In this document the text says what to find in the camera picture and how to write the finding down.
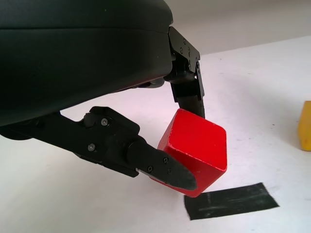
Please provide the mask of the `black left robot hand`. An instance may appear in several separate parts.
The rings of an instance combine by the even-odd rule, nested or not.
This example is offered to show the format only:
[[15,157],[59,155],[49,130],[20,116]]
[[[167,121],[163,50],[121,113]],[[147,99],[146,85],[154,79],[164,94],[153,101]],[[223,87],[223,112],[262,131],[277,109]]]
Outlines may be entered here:
[[130,177],[195,190],[195,176],[150,146],[138,124],[108,107],[73,121],[63,109],[170,82],[179,106],[204,117],[199,51],[163,0],[3,0],[0,134],[31,138]]

